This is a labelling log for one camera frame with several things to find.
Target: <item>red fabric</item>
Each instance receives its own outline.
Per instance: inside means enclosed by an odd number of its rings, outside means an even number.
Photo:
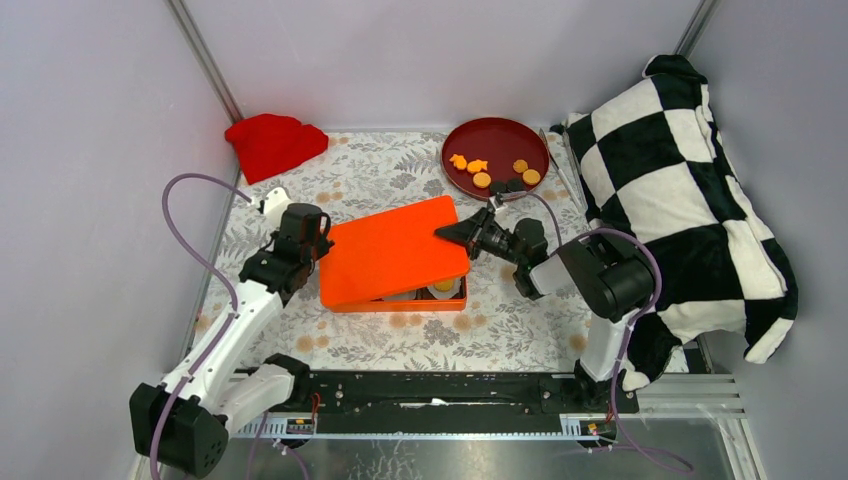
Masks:
[[[238,154],[248,184],[297,167],[327,150],[329,139],[293,117],[263,113],[242,120],[224,133]]]

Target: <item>checkered pillow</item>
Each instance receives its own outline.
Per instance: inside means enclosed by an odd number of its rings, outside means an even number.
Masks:
[[[656,311],[633,332],[627,390],[655,380],[673,348],[711,330],[744,334],[745,359],[763,363],[798,305],[786,254],[724,154],[706,78],[676,55],[654,57],[643,77],[566,128],[590,223],[633,234],[663,275]]]

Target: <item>box lid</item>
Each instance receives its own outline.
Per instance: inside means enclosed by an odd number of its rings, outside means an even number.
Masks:
[[[458,278],[471,270],[465,248],[436,237],[456,223],[447,195],[333,225],[321,259],[321,303],[362,303]]]

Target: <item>orange container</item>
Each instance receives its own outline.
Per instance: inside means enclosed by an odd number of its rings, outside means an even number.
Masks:
[[[319,264],[321,303],[339,313],[464,309],[468,254],[434,233],[457,221],[445,195],[333,225],[329,238],[336,244]],[[454,298],[382,300],[460,278]]]

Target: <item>red plate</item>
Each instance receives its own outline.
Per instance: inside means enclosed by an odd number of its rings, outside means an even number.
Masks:
[[[548,173],[548,150],[539,135],[528,127],[505,118],[478,118],[456,127],[442,146],[442,168],[448,179],[460,190],[479,200],[489,198],[488,188],[477,188],[471,181],[474,175],[457,170],[450,163],[454,155],[462,155],[468,162],[478,158],[489,162],[486,173],[493,182],[521,178],[512,164],[518,159],[527,161],[530,168],[542,178]],[[532,191],[539,186],[524,187]]]

